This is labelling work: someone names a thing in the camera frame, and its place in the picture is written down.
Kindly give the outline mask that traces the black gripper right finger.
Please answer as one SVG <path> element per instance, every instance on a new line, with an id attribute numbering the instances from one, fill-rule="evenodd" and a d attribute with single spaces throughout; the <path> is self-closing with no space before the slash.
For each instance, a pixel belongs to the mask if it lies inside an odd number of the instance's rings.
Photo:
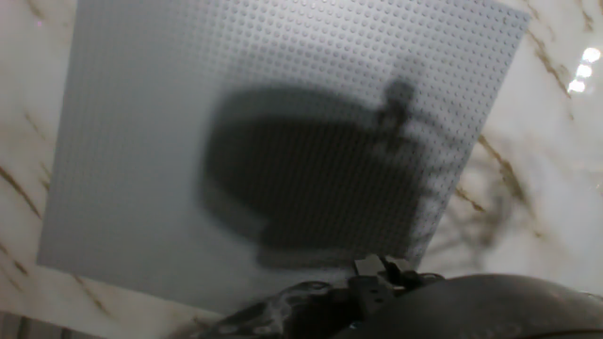
<path id="1" fill-rule="evenodd" d="M 410 264 L 401 258 L 385 256 L 383 258 L 386 279 L 396 287 L 414 290 L 432 283 L 444 281 L 442 275 L 436 273 L 418 273 Z"/>

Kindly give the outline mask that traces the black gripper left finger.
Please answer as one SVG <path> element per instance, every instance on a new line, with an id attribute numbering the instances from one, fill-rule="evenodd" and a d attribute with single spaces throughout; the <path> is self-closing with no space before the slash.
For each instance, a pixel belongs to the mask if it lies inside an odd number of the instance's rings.
<path id="1" fill-rule="evenodd" d="M 362 306 L 384 306 L 393 299 L 380 273 L 385 272 L 382 260 L 376 254 L 354 261 L 356 275 L 350 279 L 350 290 Z"/>

